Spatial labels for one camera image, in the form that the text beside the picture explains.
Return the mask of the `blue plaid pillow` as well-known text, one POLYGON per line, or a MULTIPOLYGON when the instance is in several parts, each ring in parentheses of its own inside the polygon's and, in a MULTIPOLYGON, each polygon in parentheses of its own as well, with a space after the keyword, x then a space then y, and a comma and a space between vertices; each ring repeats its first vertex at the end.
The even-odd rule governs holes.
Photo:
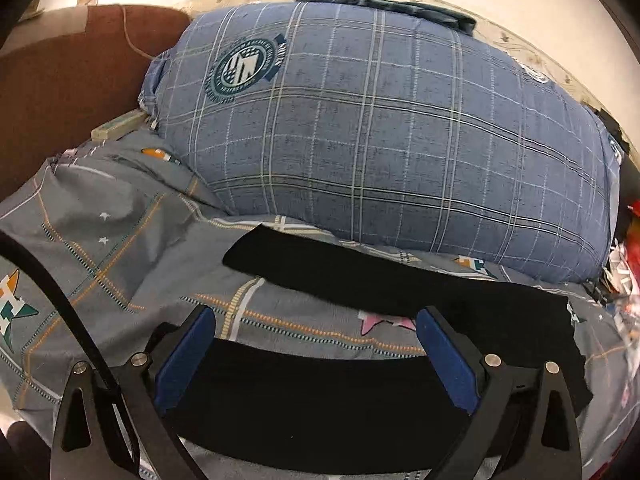
POLYGON ((337 3, 219 9, 152 62, 139 102, 232 214, 551 283, 608 258, 620 160, 605 126, 446 26, 337 3))

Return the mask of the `brown headboard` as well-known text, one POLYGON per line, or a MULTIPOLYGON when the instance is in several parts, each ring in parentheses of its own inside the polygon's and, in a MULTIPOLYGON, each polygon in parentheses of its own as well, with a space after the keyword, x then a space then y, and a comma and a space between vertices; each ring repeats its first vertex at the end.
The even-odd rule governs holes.
POLYGON ((50 156, 138 105, 153 58, 189 15, 166 6, 73 6, 17 25, 1 48, 1 194, 50 156))

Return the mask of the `grey patterned bed sheet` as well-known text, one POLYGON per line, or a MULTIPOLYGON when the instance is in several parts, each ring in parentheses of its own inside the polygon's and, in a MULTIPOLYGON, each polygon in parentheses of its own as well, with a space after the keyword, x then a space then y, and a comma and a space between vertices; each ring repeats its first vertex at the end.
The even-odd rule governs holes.
MULTIPOLYGON (((140 289, 167 249, 200 224, 215 230, 268 228, 387 252, 405 264, 425 261, 434 266, 438 259, 446 259, 476 278, 486 276, 566 297, 593 395, 588 408, 576 413, 584 476, 604 466, 630 435, 639 418, 639 347, 626 327, 582 286, 538 281, 506 266, 468 257, 348 242, 285 216, 230 217, 189 169, 163 158, 164 149, 164 142, 145 130, 115 142, 86 143, 46 160, 1 205, 2 231, 51 273, 110 364, 122 364, 143 349, 157 326, 180 324, 195 308, 168 318, 160 307, 147 306, 142 300, 140 289)), ((234 460, 183 441, 209 478, 417 479, 428 469, 400 474, 306 474, 234 460)))

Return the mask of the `black pants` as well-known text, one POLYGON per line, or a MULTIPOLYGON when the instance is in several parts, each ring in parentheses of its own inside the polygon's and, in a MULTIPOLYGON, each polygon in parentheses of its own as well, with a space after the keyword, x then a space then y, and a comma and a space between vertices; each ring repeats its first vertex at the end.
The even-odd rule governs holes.
POLYGON ((562 370, 576 413, 593 395, 568 301, 476 278, 438 259, 268 228, 194 226, 140 289, 178 318, 208 307, 215 339, 166 413, 180 437, 222 456, 306 474, 400 474, 434 467, 468 421, 416 334, 434 306, 478 350, 562 370))

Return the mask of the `dark patterned cloth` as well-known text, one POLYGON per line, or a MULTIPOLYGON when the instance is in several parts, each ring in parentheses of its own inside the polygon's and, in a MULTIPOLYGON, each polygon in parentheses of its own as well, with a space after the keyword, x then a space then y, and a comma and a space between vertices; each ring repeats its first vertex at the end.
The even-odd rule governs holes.
POLYGON ((398 0, 295 0, 303 2, 322 2, 335 4, 348 4, 349 6, 364 6, 374 10, 395 12, 427 20, 442 26, 446 26, 462 34, 472 36, 476 29, 477 21, 468 14, 432 6, 431 4, 398 0))

